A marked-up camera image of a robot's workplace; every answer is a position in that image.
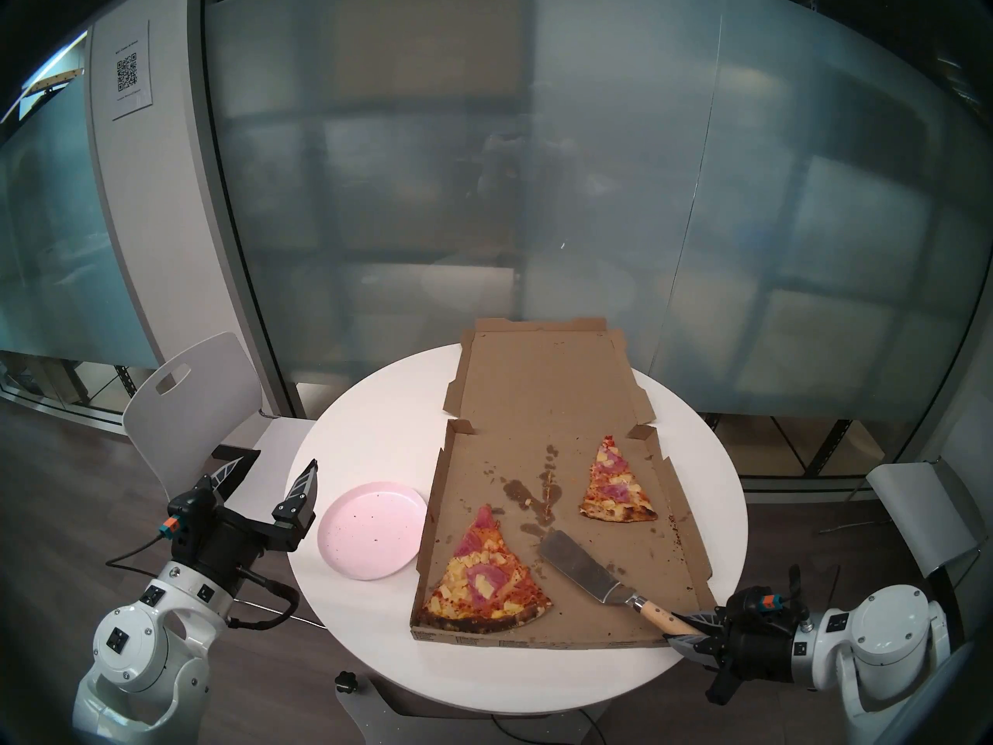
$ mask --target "white chair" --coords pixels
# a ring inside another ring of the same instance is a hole
[[[172,499],[193,488],[206,459],[236,427],[250,416],[264,416],[261,406],[251,360],[233,333],[223,333],[149,376],[124,410],[124,430]],[[258,458],[225,506],[271,523],[293,458],[313,426],[308,419],[271,418],[253,446]]]
[[[924,576],[976,549],[993,528],[993,404],[982,394],[970,399],[955,422],[940,461],[954,471],[975,502],[982,535],[977,537],[949,495],[936,465],[885,464],[866,479],[886,506]]]

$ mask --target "qr code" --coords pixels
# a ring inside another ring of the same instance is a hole
[[[138,83],[138,54],[132,53],[117,62],[117,92]]]

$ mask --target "pink plate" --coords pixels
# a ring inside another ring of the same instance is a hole
[[[349,579],[379,579],[417,554],[427,504],[399,483],[366,483],[325,511],[317,543],[328,566]]]

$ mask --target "pizza box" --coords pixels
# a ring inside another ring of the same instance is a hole
[[[603,318],[477,320],[462,337],[444,405],[458,418],[447,425],[417,556],[410,615],[416,640],[535,649],[665,646],[663,634],[635,610],[601,604],[541,559],[537,545],[554,528],[664,608],[714,607],[707,551],[649,426],[656,413],[635,382],[623,332],[608,330]],[[605,523],[579,514],[605,435],[631,463],[657,521]],[[481,504],[493,507],[507,547],[530,566],[553,607],[519,628],[486,635],[418,624],[418,610]]]

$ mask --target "pizza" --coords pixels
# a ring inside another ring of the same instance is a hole
[[[658,520],[612,435],[605,437],[597,449],[597,458],[590,466],[590,488],[579,511],[587,518],[617,523]]]
[[[418,621],[441,630],[495,633],[537,619],[551,605],[527,566],[507,549],[500,524],[484,504]]]

